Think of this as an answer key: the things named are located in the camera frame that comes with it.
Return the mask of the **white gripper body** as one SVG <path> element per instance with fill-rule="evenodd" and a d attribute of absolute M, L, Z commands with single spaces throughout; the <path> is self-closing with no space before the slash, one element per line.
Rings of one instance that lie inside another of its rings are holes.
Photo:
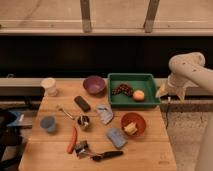
<path fill-rule="evenodd" d="M 186 94 L 186 83 L 188 80 L 180 75 L 170 74 L 166 82 L 166 89 L 169 94 L 175 94 L 183 101 Z"/>

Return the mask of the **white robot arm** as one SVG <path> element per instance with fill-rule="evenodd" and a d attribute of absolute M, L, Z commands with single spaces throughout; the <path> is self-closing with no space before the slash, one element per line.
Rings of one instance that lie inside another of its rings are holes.
<path fill-rule="evenodd" d="M 187 82 L 191 81 L 213 96 L 213 70 L 205 67 L 205 57 L 200 52 L 173 56 L 169 60 L 171 74 L 156 92 L 160 98 L 175 94 L 185 99 Z M 195 171 L 213 171 L 213 114 L 209 117 L 200 146 Z"/>

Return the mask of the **yellow gripper fingers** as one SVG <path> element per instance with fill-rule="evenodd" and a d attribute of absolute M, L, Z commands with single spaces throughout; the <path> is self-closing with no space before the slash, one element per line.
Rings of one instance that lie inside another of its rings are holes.
<path fill-rule="evenodd" d="M 157 90 L 157 92 L 155 94 L 155 97 L 156 98 L 160 98 L 160 97 L 165 96 L 167 94 L 168 94 L 168 92 L 166 90 L 166 86 L 165 85 L 161 85 L 160 88 Z"/>

